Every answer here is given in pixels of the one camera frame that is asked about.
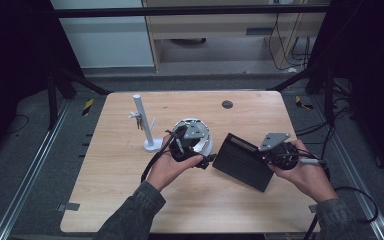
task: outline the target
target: right hand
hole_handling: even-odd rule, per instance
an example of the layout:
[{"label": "right hand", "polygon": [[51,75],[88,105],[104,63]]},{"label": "right hand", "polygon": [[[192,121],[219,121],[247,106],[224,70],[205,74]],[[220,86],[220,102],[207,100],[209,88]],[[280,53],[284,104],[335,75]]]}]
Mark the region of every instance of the right hand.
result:
[{"label": "right hand", "polygon": [[[166,135],[163,139],[163,146],[170,139],[170,135]],[[154,163],[149,173],[147,181],[161,192],[173,182],[182,172],[194,167],[202,161],[202,155],[190,157],[182,162],[177,162],[168,151],[168,146],[161,157]]]},{"label": "right hand", "polygon": [[[307,151],[301,140],[291,143],[298,151]],[[268,166],[278,177],[292,182],[302,193],[308,195],[317,203],[338,198],[323,168],[319,164],[298,162],[295,168],[291,170],[282,170],[270,164]]]}]

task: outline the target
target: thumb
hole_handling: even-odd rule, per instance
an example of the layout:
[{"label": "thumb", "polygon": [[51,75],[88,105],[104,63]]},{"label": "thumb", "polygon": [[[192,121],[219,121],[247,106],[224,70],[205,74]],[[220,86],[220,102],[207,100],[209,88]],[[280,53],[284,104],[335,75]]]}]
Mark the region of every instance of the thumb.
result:
[{"label": "thumb", "polygon": [[195,165],[197,165],[199,162],[201,162],[202,159],[203,159],[202,155],[196,155],[196,156],[190,157],[190,158],[188,158],[185,161],[180,162],[180,163],[183,166],[183,170],[186,170],[188,168],[195,167]]}]

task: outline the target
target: white vertical stand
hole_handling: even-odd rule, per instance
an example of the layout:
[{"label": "white vertical stand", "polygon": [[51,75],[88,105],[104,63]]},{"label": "white vertical stand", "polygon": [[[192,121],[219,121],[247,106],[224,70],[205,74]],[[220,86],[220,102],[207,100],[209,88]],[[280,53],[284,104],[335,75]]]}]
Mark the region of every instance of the white vertical stand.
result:
[{"label": "white vertical stand", "polygon": [[142,118],[142,126],[145,131],[146,140],[143,144],[143,147],[148,152],[155,152],[161,149],[163,144],[162,138],[153,138],[151,129],[148,124],[148,119],[146,118],[145,109],[143,108],[142,99],[139,94],[133,95],[133,99],[135,100],[136,108],[138,109],[138,113]]}]

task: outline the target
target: sleeve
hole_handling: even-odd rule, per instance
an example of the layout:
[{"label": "sleeve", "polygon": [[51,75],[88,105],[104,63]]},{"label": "sleeve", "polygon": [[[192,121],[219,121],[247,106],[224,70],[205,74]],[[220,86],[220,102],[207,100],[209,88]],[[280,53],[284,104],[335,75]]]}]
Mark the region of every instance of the sleeve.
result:
[{"label": "sleeve", "polygon": [[318,204],[316,214],[321,228],[320,239],[363,239],[357,232],[357,221],[341,199]]},{"label": "sleeve", "polygon": [[148,239],[152,220],[164,206],[163,196],[147,181],[107,219],[94,239]]}]

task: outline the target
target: black hole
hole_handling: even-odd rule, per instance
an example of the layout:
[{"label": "black hole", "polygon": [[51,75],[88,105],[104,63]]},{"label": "black hole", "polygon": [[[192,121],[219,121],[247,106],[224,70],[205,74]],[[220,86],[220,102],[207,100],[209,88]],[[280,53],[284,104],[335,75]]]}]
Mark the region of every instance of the black hole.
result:
[{"label": "black hole", "polygon": [[221,105],[226,108],[226,109],[229,109],[229,108],[232,108],[233,107],[233,103],[229,100],[226,100],[226,101],[223,101],[221,103]]}]

